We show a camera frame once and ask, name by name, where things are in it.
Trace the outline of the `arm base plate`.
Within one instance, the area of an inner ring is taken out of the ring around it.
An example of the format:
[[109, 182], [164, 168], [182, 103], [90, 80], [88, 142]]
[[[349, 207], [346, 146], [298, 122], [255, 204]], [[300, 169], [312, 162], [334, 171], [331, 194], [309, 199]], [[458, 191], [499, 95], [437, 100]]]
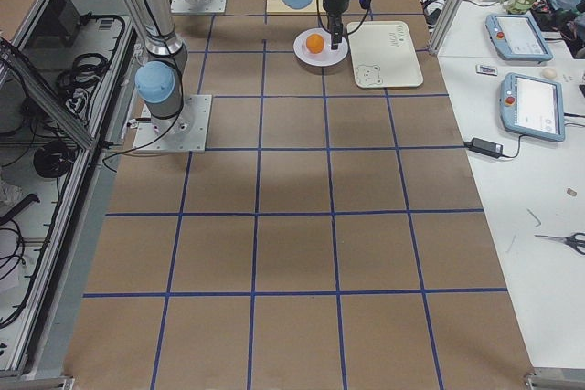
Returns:
[[175, 16], [206, 16], [224, 14], [227, 0], [171, 0]]
[[136, 153], [203, 153], [212, 107], [211, 95], [187, 95], [178, 118], [163, 121], [152, 118], [147, 105], [142, 107], [133, 141]]

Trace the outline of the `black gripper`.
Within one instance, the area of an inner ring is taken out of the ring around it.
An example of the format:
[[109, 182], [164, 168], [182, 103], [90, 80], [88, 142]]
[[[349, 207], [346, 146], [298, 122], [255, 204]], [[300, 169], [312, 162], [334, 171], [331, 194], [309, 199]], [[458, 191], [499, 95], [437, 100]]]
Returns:
[[327, 14], [327, 30], [330, 35], [330, 48], [338, 50], [344, 34], [343, 13], [347, 10], [349, 0], [323, 0]]

